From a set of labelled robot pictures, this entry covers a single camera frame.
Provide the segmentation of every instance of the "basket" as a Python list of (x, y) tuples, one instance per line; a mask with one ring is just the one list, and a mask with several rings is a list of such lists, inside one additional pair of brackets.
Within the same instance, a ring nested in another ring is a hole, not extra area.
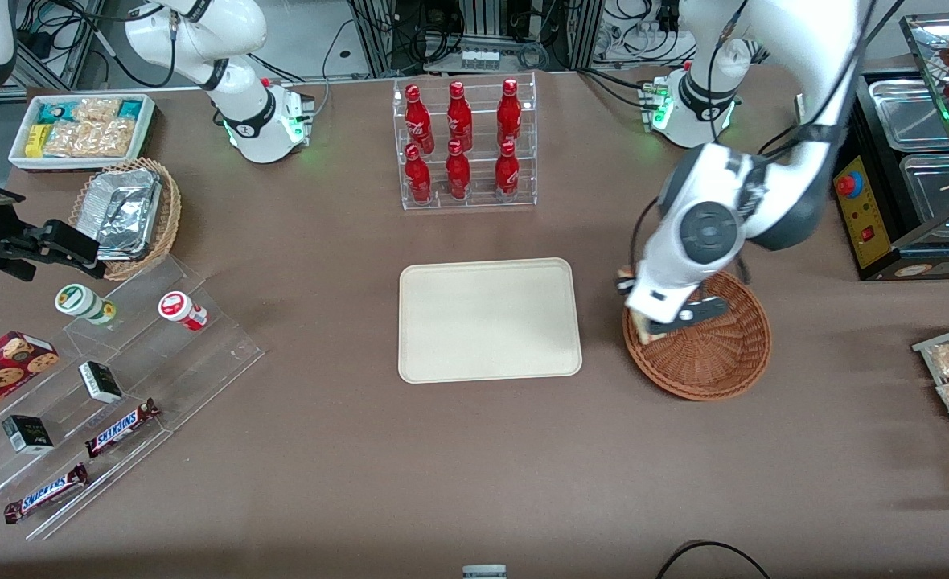
[[(106, 172), (132, 171), (133, 169), (150, 169), (163, 179), (163, 187), (159, 194), (159, 209), (156, 212), (156, 224), (154, 233), (150, 239), (150, 253), (139, 261), (106, 261), (106, 275), (104, 278), (110, 281), (124, 281), (144, 269), (151, 261), (159, 259), (170, 252), (170, 247), (174, 245), (174, 238), (178, 234), (178, 219), (181, 217), (181, 194), (178, 191), (178, 184), (170, 176), (170, 173), (151, 158), (136, 158), (135, 161), (121, 162), (119, 165), (107, 167)], [(78, 215), (81, 213), (81, 204), (84, 202), (85, 193), (88, 191), (88, 185), (92, 179), (81, 188), (81, 194), (74, 202), (74, 209), (71, 210), (71, 216), (67, 218), (67, 223), (71, 226), (77, 223)]]
[(704, 283), (707, 293), (728, 302), (728, 313), (642, 344), (626, 308), (622, 329), (632, 359), (654, 384), (689, 400), (724, 400), (764, 374), (771, 326), (761, 303), (734, 276), (718, 272)]

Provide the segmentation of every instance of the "brown tablecloth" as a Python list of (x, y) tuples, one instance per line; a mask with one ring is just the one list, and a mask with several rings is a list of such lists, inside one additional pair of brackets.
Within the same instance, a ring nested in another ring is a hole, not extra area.
[[(949, 330), (949, 282), (857, 282), (830, 203), (806, 243), (746, 250), (774, 334), (760, 384), (677, 400), (630, 362), (611, 279), (683, 151), (581, 77), (537, 79), (540, 205), (453, 216), (400, 208), (388, 81), (335, 85), (313, 145), (269, 166), (228, 146), (202, 92), (155, 92), (150, 150), (184, 200), (174, 253), (269, 354), (51, 539), (26, 543), (0, 513), (0, 577), (458, 577), (498, 561), (515, 579), (631, 578), (690, 539), (774, 576), (948, 576), (949, 422), (909, 344)], [(783, 70), (751, 72), (725, 142), (767, 140), (794, 91)], [(38, 223), (84, 180), (15, 170), (10, 187)], [(573, 267), (580, 373), (405, 384), (401, 271), (520, 257)], [(56, 333), (52, 295), (84, 280), (0, 275), (0, 334)], [(669, 577), (747, 572), (694, 552)]]

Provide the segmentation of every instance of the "coca-cola bottle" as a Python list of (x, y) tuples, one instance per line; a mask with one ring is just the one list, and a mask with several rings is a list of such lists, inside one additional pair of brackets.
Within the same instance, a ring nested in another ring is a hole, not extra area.
[(450, 195), (457, 201), (467, 199), (471, 185), (471, 165), (464, 157), (464, 147), (460, 139), (452, 139), (449, 144), (450, 157), (446, 159), (446, 177), (450, 181)]
[(521, 102), (518, 101), (518, 81), (507, 78), (503, 81), (503, 98), (496, 110), (496, 140), (502, 146), (510, 139), (518, 142), (521, 136)]
[(450, 122), (450, 138), (460, 141), (464, 150), (471, 150), (475, 142), (475, 128), (471, 124), (471, 105), (464, 98), (464, 83), (450, 82), (450, 108), (446, 110)]
[(496, 198), (504, 203), (514, 201), (518, 195), (518, 171), (521, 167), (514, 157), (514, 142), (507, 140), (499, 146), (496, 160)]
[(411, 191), (411, 198), (418, 205), (427, 205), (431, 203), (431, 174), (428, 172), (428, 166), (421, 158), (421, 151), (416, 144), (407, 143), (404, 154), (407, 155), (404, 173), (407, 175), (407, 188)]
[(408, 84), (404, 90), (407, 95), (407, 132), (411, 142), (421, 147), (421, 153), (431, 154), (435, 150), (435, 139), (431, 136), (431, 115), (428, 107), (421, 102), (421, 90), (416, 84)]

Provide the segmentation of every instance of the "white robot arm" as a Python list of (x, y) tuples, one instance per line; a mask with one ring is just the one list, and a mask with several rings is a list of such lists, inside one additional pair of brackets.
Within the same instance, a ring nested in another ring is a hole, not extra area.
[[(651, 320), (654, 333), (705, 318), (709, 308), (688, 298), (728, 266), (746, 239), (783, 249), (814, 232), (871, 10), (864, 15), (861, 0), (681, 0), (681, 14), (706, 60), (669, 77), (658, 117), (666, 136), (694, 148), (659, 196), (662, 221), (645, 244), (626, 299)], [(750, 63), (742, 40), (729, 40), (733, 31), (779, 55), (803, 88), (804, 115), (787, 165), (711, 143), (717, 128), (710, 124), (724, 122)]]
[[(132, 48), (152, 64), (169, 67), (205, 89), (224, 115), (232, 144), (253, 162), (273, 162), (310, 136), (313, 102), (296, 92), (265, 87), (243, 57), (264, 47), (268, 26), (253, 0), (163, 0), (137, 11), (162, 10), (125, 24)], [(113, 48), (97, 35), (107, 51)]]

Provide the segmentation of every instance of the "small black box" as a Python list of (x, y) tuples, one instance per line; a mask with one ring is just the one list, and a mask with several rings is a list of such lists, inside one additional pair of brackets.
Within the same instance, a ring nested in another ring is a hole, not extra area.
[(84, 382), (85, 388), (88, 389), (88, 395), (93, 399), (106, 404), (121, 402), (121, 386), (117, 385), (117, 378), (113, 377), (113, 372), (102, 363), (82, 363), (78, 367), (78, 372), (81, 373), (81, 381)]
[(49, 433), (39, 418), (11, 414), (3, 421), (3, 431), (14, 450), (23, 454), (45, 454), (52, 448)]

